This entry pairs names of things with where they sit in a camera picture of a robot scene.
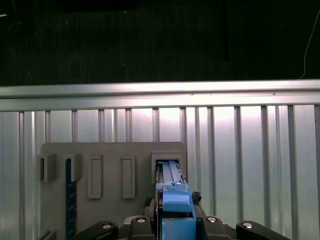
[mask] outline black fabric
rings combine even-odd
[[[123,1],[101,11],[98,0],[74,9],[70,0],[17,1],[23,24],[0,18],[0,86],[298,79],[320,8],[316,0],[227,0],[226,61],[217,0]],[[319,43],[320,23],[305,78],[320,77]]]

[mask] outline blue component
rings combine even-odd
[[[162,164],[163,183],[158,183],[156,189],[163,192],[163,211],[191,213],[193,204],[190,202],[189,186],[181,177],[178,163],[173,160],[158,163]]]
[[[77,233],[77,183],[71,181],[71,159],[65,162],[65,239]]]
[[[162,192],[162,210],[192,215],[185,218],[162,218],[162,240],[194,240],[197,217],[189,186],[182,179],[177,162],[169,160],[158,163],[162,164],[163,183],[156,185],[156,191]]]

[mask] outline vertical metal bar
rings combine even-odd
[[[77,134],[79,142],[99,141],[99,112],[98,110],[78,110]]]
[[[98,135],[99,142],[105,142],[105,111],[99,110],[98,112]]]
[[[197,155],[197,125],[196,109],[187,107],[186,113],[186,155],[187,179],[190,189],[199,191],[198,155]]]
[[[160,120],[159,120],[159,109],[154,108],[152,110],[152,125],[153,125],[153,141],[159,142],[159,126],[160,126]]]
[[[131,110],[131,135],[133,142],[152,142],[154,140],[153,128],[152,108]]]
[[[290,141],[289,141],[289,114],[287,106],[278,106],[277,121],[277,146],[278,146],[278,169],[281,182],[279,192],[281,201],[280,216],[282,216],[281,233],[292,239],[292,195],[291,195],[291,163],[290,163]]]
[[[269,163],[269,130],[268,110],[266,106],[261,107],[261,129],[262,129],[262,164],[263,164],[263,190],[264,190],[264,226],[271,228],[270,207],[270,163]]]
[[[72,113],[71,111],[51,111],[50,113],[50,141],[72,141]]]
[[[186,144],[187,143],[187,120],[186,120],[186,109],[180,109],[180,139],[181,142]]]
[[[294,106],[288,106],[289,149],[290,149],[290,186],[292,213],[292,240],[299,239],[298,194],[297,194],[297,161]]]
[[[41,147],[46,142],[46,112],[44,111],[37,111],[35,114],[36,117],[36,153],[41,153]],[[36,237],[41,235],[41,182],[37,181],[36,188],[35,188],[35,209],[36,209]]]
[[[71,112],[71,135],[72,142],[78,142],[78,112]]]
[[[299,239],[319,240],[315,106],[294,106]]]
[[[196,136],[196,159],[197,159],[197,178],[198,178],[198,189],[201,192],[201,155],[200,155],[200,117],[199,108],[195,108],[195,136]]]
[[[315,116],[315,143],[316,143],[316,175],[318,190],[318,222],[320,229],[320,105],[314,107]]]
[[[24,189],[25,189],[25,239],[34,240],[38,237],[37,213],[37,128],[36,113],[24,113]]]
[[[4,215],[3,215],[3,196],[4,196],[4,190],[3,190],[3,184],[4,184],[4,179],[3,179],[3,158],[2,158],[2,145],[3,145],[3,133],[2,133],[2,128],[3,128],[3,118],[2,118],[2,112],[0,112],[0,240],[4,240],[3,238],[3,232],[4,232],[4,227],[3,227],[3,221],[4,221]]]
[[[104,141],[116,141],[116,120],[114,109],[104,110]]]
[[[281,116],[280,116],[280,107],[276,106],[275,107],[275,137],[276,137],[276,169],[277,169],[277,183],[274,184],[274,186],[277,185],[277,204],[278,204],[278,212],[279,212],[279,219],[278,219],[278,232],[282,235],[285,235],[285,231],[284,231],[284,209],[283,209],[283,197],[282,194],[283,193],[283,174],[282,174],[282,162],[283,162],[283,158],[282,158],[282,143],[281,143]]]
[[[45,112],[45,142],[51,142],[51,112]]]
[[[242,159],[241,137],[241,111],[240,107],[234,108],[234,134],[235,134],[235,168],[236,168],[236,195],[237,195],[237,218],[244,220],[244,180]]]
[[[180,142],[180,108],[159,109],[159,139],[161,142]]]
[[[268,168],[269,168],[269,189],[270,189],[270,228],[282,234],[282,209],[281,206],[281,156],[280,156],[280,139],[279,139],[279,107],[267,107],[267,141],[268,141]],[[263,149],[265,150],[265,134],[263,136]]]
[[[19,240],[24,240],[26,235],[25,218],[25,156],[24,156],[24,113],[19,112],[18,118],[18,145],[19,145]]]
[[[200,191],[202,195],[201,205],[208,215],[213,215],[212,197],[213,190],[213,161],[210,159],[209,141],[209,116],[207,107],[199,107],[199,165],[200,165]]]
[[[217,194],[216,194],[216,158],[215,158],[215,120],[214,109],[209,107],[207,109],[208,115],[208,148],[209,148],[209,163],[212,166],[211,180],[212,180],[212,196],[211,196],[211,212],[212,215],[217,215]]]
[[[125,142],[127,140],[126,110],[117,109],[114,114],[115,141]]]
[[[244,217],[264,225],[261,107],[242,106],[240,111]]]
[[[2,209],[1,209],[1,225],[2,231],[0,232],[4,240],[18,240],[20,234],[23,234],[23,229],[20,229],[21,220],[23,220],[23,215],[20,214],[23,207],[23,199],[20,199],[20,116],[18,112],[3,112],[1,120],[1,168],[2,173],[1,188],[2,193],[0,198],[2,199]]]
[[[132,142],[132,112],[125,110],[125,141]]]
[[[238,220],[235,109],[215,107],[214,160],[216,182],[216,215],[223,216],[229,226]]]

